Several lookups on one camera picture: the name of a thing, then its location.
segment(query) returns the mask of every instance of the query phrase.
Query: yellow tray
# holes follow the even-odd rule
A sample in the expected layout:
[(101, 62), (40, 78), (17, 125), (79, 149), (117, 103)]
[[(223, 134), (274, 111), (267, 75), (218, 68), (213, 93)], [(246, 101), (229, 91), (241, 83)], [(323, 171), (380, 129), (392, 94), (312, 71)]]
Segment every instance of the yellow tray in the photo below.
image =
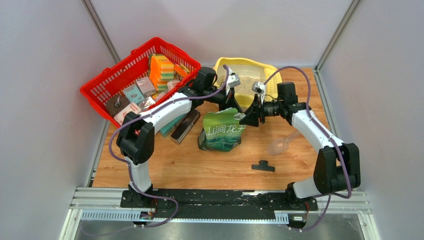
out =
[[(220, 86), (222, 79), (225, 78), (226, 70), (221, 67), (222, 65), (228, 65), (239, 77), (251, 77), (257, 78), (261, 81), (265, 81), (273, 74), (277, 68), (268, 64), (263, 64), (248, 58), (242, 57), (221, 57), (216, 61), (213, 69), (216, 71), (218, 80), (215, 83), (215, 86)], [(277, 84), (281, 83), (281, 75), (276, 74), (271, 78), (271, 80), (266, 84), (266, 94), (277, 98)], [(235, 99), (243, 110), (246, 110), (253, 102), (254, 92), (252, 94), (244, 93), (235, 93)], [(271, 101), (270, 96), (265, 96), (265, 101)]]

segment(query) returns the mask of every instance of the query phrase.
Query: red basket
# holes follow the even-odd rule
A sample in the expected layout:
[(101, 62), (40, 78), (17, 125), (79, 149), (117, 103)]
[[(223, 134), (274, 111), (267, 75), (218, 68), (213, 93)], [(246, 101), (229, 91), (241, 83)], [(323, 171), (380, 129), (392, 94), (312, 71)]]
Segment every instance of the red basket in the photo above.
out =
[(84, 84), (80, 91), (90, 105), (105, 119), (119, 127), (112, 116), (106, 111), (106, 102), (122, 90), (136, 82), (136, 79), (147, 76), (149, 70), (149, 55), (163, 54), (173, 64), (183, 64), (191, 72), (182, 82), (162, 97), (155, 105), (169, 99), (180, 87), (196, 77), (201, 68), (200, 63), (189, 57), (178, 47), (167, 43), (159, 37), (150, 39), (145, 44), (131, 51), (131, 54), (112, 68), (106, 68), (98, 76)]

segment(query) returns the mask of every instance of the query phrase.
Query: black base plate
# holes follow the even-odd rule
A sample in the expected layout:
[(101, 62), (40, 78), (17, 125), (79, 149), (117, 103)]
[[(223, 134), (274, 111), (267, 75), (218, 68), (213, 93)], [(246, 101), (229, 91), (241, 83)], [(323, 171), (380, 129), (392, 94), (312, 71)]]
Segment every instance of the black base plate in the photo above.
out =
[[(253, 190), (203, 190), (203, 189), (149, 189), (146, 193), (171, 197), (178, 201), (179, 210), (174, 219), (275, 219), (274, 211), (306, 211), (305, 203), (288, 204), (284, 192), (268, 192), (258, 195), (242, 195)], [(317, 211), (314, 198), (306, 199), (310, 211)], [(152, 199), (144, 197), (132, 188), (122, 193), (122, 208), (155, 208)], [(167, 218), (175, 210), (169, 200), (157, 199), (156, 218)]]

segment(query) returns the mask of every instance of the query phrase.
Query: pink box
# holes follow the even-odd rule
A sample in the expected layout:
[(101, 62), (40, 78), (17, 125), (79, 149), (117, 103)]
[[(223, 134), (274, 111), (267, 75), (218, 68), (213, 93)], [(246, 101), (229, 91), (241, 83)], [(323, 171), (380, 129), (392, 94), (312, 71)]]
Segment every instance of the pink box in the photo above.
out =
[(124, 122), (124, 118), (127, 115), (127, 113), (133, 112), (135, 114), (139, 114), (142, 112), (142, 109), (137, 106), (134, 102), (131, 102), (128, 106), (126, 106), (122, 111), (120, 111), (116, 116), (113, 117), (115, 121), (119, 123), (119, 125), (122, 125)]

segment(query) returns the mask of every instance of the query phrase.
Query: floor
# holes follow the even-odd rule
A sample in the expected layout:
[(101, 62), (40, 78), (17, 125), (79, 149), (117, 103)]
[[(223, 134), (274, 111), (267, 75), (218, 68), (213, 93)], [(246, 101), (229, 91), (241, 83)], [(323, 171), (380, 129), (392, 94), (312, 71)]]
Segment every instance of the floor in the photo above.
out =
[[(313, 70), (303, 70), (311, 80), (310, 107), (328, 127)], [(308, 85), (300, 72), (285, 69), (281, 77), (284, 82), (294, 82), (299, 101), (306, 101)], [(201, 117), (180, 145), (160, 133), (155, 136), (154, 153), (149, 159), (149, 175), (155, 188), (285, 190), (287, 184), (312, 176), (317, 153), (302, 135), (285, 152), (277, 156), (266, 153), (268, 144), (295, 131), (283, 118), (268, 117), (259, 127), (248, 126), (241, 145), (230, 152), (210, 152), (199, 150), (197, 139), (202, 130), (202, 116), (218, 109), (208, 102), (197, 109)], [(112, 158), (108, 151), (110, 137), (116, 129), (110, 125), (93, 187), (126, 188), (129, 183), (127, 165)], [(115, 144), (113, 152), (120, 152)], [(252, 164), (258, 164), (259, 160), (267, 160), (275, 172), (253, 170)]]

